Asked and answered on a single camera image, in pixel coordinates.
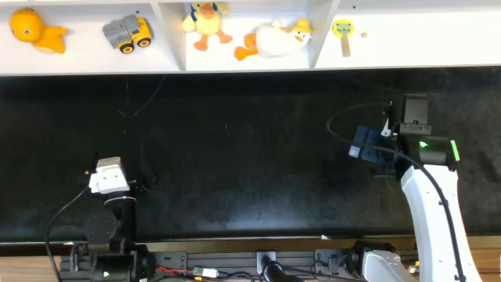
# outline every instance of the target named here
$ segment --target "yellow hat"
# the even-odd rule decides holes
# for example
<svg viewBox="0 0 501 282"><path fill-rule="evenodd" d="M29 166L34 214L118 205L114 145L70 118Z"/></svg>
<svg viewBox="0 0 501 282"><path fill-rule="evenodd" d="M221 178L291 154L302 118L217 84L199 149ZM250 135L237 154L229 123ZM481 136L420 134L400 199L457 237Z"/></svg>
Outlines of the yellow hat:
<svg viewBox="0 0 501 282"><path fill-rule="evenodd" d="M307 33L311 33L313 31L310 27L310 21L306 20L305 18L300 18L299 20L297 20L296 25L293 26L292 29L295 31Z"/></svg>

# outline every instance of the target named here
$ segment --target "toy truck wheel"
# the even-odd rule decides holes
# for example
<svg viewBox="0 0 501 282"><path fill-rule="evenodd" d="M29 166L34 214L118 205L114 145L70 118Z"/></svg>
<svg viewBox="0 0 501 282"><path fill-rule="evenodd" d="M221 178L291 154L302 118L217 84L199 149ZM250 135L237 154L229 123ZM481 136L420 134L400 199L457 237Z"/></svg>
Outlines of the toy truck wheel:
<svg viewBox="0 0 501 282"><path fill-rule="evenodd" d="M150 43L151 43L150 38L143 38L143 39L138 41L139 47L143 47L143 48L150 46Z"/></svg>
<svg viewBox="0 0 501 282"><path fill-rule="evenodd" d="M132 43L123 44L120 47L120 51L124 54L130 54L134 51L134 45Z"/></svg>

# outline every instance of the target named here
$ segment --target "green light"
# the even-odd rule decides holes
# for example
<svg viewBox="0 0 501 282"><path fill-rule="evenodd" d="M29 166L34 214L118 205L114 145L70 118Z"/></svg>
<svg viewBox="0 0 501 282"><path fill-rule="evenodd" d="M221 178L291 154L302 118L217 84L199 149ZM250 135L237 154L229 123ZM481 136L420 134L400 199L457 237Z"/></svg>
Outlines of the green light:
<svg viewBox="0 0 501 282"><path fill-rule="evenodd" d="M454 152L454 158L456 161L460 161L460 152L457 151L456 141L451 140L452 152Z"/></svg>

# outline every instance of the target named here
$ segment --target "black tabletop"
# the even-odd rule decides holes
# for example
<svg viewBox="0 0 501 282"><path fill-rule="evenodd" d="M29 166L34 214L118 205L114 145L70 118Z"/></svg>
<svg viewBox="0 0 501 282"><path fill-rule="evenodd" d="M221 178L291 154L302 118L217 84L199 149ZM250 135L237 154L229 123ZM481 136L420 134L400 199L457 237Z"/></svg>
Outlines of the black tabletop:
<svg viewBox="0 0 501 282"><path fill-rule="evenodd" d="M42 241L96 151L152 183L137 199L140 241L412 235L399 182L381 177L391 170L349 157L325 126L337 110L408 92L431 94L434 135L458 144L467 232L499 234L499 70L173 74L146 107L162 75L2 78L0 241ZM333 127L351 138L358 125L380 127L382 110L356 110ZM85 194L53 240L83 238L101 208Z"/></svg>

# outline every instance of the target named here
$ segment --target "toy truck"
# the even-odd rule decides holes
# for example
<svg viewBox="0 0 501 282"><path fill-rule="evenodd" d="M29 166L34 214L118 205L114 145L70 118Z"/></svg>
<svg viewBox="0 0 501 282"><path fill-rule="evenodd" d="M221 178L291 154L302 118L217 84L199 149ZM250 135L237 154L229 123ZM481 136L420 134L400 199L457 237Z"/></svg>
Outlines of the toy truck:
<svg viewBox="0 0 501 282"><path fill-rule="evenodd" d="M150 25L145 18L129 15L120 20L113 20L103 27L103 33L113 48L124 54L134 51L134 44L148 47L153 39Z"/></svg>

